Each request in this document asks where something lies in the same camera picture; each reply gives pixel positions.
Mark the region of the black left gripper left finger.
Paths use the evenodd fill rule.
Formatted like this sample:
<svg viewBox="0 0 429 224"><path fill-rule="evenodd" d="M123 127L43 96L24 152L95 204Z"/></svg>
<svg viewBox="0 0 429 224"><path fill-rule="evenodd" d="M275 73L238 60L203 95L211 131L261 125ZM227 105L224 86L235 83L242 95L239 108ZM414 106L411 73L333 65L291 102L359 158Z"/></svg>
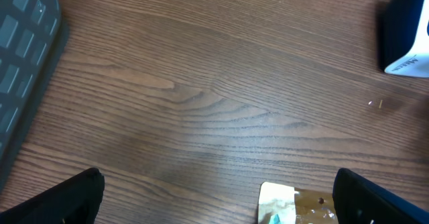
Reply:
<svg viewBox="0 0 429 224"><path fill-rule="evenodd" d="M93 224L103 199L105 178L89 168L1 213L1 224Z"/></svg>

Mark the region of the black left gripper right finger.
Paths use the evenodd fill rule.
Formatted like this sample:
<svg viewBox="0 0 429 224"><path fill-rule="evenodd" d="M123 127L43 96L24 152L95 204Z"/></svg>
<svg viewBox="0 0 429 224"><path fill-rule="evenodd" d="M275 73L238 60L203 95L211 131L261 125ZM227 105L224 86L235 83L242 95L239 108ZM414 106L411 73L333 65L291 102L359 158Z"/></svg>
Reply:
<svg viewBox="0 0 429 224"><path fill-rule="evenodd" d="M341 168L332 190L339 224L428 224L428 212Z"/></svg>

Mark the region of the brown snack pouch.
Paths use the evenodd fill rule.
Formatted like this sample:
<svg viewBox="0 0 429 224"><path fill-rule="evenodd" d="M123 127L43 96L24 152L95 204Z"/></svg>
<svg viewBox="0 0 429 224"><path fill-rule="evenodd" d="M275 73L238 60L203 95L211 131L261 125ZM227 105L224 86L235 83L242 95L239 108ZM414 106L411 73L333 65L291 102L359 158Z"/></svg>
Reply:
<svg viewBox="0 0 429 224"><path fill-rule="evenodd" d="M275 214L281 224L339 223L330 193L264 182L259 191L258 224L268 224Z"/></svg>

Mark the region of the teal Kleenex tissue pack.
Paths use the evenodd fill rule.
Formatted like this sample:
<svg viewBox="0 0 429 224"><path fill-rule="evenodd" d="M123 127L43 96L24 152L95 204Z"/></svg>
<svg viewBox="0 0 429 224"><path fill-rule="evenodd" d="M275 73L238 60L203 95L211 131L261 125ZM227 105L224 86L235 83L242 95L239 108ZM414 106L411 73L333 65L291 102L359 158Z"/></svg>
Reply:
<svg viewBox="0 0 429 224"><path fill-rule="evenodd" d="M268 224L281 224L280 216L278 214L272 215Z"/></svg>

